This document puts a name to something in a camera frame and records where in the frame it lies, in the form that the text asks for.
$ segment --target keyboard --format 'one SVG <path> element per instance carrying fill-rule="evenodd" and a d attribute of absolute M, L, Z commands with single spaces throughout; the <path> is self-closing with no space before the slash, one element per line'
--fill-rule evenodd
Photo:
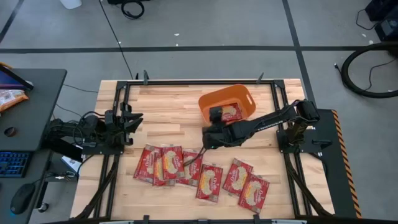
<path fill-rule="evenodd" d="M 24 177 L 31 157 L 31 152 L 0 151 L 0 178 Z"/>

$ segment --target black desk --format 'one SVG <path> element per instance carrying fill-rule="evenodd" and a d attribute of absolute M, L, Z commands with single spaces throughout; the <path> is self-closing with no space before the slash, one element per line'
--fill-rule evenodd
<path fill-rule="evenodd" d="M 15 69 L 14 71 L 20 77 L 33 82 L 35 87 L 28 93 L 29 101 L 15 105 L 0 117 L 0 150 L 34 151 L 40 147 L 45 125 L 50 120 L 67 71 L 62 69 Z M 4 128 L 9 126 L 14 126 L 18 130 L 17 135 L 12 138 L 3 135 Z M 39 149 L 34 152 L 24 178 L 0 179 L 1 223 L 29 222 L 43 180 L 36 183 L 35 193 L 24 213 L 20 215 L 11 213 L 11 199 L 21 185 L 44 177 L 51 157 L 50 150 Z"/>

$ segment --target wooden tabletop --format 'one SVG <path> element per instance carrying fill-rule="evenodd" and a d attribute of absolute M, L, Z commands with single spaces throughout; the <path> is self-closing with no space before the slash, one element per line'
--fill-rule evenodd
<path fill-rule="evenodd" d="M 289 103 L 304 99 L 299 79 L 286 79 L 285 86 Z M 117 81 L 102 81 L 95 111 L 104 113 L 113 105 Z M 159 188 L 143 183 L 132 176 L 145 144 L 177 144 L 183 149 L 200 149 L 203 118 L 198 99 L 226 85 L 156 85 L 133 86 L 129 104 L 134 113 L 144 113 L 144 121 L 135 134 L 134 145 L 126 147 L 121 156 L 116 190 L 114 193 L 112 220 L 142 220 L 150 215 L 151 220 L 175 219 L 250 219 L 253 212 L 237 206 L 238 199 L 220 190 L 217 204 L 195 199 L 196 189 L 177 185 Z M 254 101 L 256 111 L 249 118 L 257 118 L 275 111 L 269 85 L 246 85 Z M 277 127 L 256 133 L 241 147 L 207 151 L 204 162 L 219 164 L 224 169 L 223 180 L 234 157 L 244 159 L 254 166 L 254 173 L 269 181 L 260 218 L 293 218 L 289 184 L 282 154 L 279 152 L 275 132 Z M 307 154 L 302 155 L 303 171 L 309 190 L 329 212 L 333 205 L 329 194 L 322 163 Z M 103 156 L 93 156 L 81 168 L 71 217 L 78 215 L 98 188 Z M 296 187 L 300 211 L 304 213 L 301 192 Z M 103 197 L 101 214 L 104 215 L 108 193 Z"/>

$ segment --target orange plastic bin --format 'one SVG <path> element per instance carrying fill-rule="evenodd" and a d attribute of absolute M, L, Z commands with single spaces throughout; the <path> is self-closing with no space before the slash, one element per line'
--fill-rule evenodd
<path fill-rule="evenodd" d="M 242 119 L 247 119 L 256 110 L 256 103 L 249 90 L 244 85 L 240 84 L 207 93 L 199 98 L 201 115 L 207 124 L 211 124 L 210 108 L 231 103 L 238 103 L 242 111 Z"/>

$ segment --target snack package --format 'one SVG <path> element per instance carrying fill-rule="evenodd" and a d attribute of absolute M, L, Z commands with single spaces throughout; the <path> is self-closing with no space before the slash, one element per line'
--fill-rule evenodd
<path fill-rule="evenodd" d="M 231 103 L 228 105 L 222 106 L 223 115 L 221 117 L 222 121 L 234 121 L 242 119 L 242 111 L 238 105 L 238 103 Z"/>
<path fill-rule="evenodd" d="M 196 158 L 197 155 L 198 152 L 184 150 L 182 152 L 183 162 L 188 162 Z M 198 157 L 198 159 L 192 162 L 189 166 L 184 167 L 185 177 L 178 179 L 177 183 L 198 187 L 202 160 L 203 155 Z"/>
<path fill-rule="evenodd" d="M 197 198 L 218 202 L 223 168 L 203 164 L 201 167 Z"/>
<path fill-rule="evenodd" d="M 154 153 L 154 186 L 174 186 L 175 180 L 163 179 L 162 154 L 160 151 Z"/>
<path fill-rule="evenodd" d="M 181 146 L 165 146 L 162 148 L 163 179 L 174 180 L 185 177 L 182 162 Z"/>
<path fill-rule="evenodd" d="M 268 187 L 269 182 L 254 174 L 249 174 L 246 178 L 238 205 L 260 213 L 266 199 Z"/>
<path fill-rule="evenodd" d="M 0 90 L 0 112 L 28 99 L 24 90 Z"/>
<path fill-rule="evenodd" d="M 160 147 L 145 145 L 133 178 L 150 184 L 154 183 L 154 154 L 155 151 L 160 150 Z"/>
<path fill-rule="evenodd" d="M 246 177 L 252 170 L 253 166 L 234 158 L 229 168 L 228 175 L 226 176 L 223 189 L 239 197 L 246 183 Z"/>

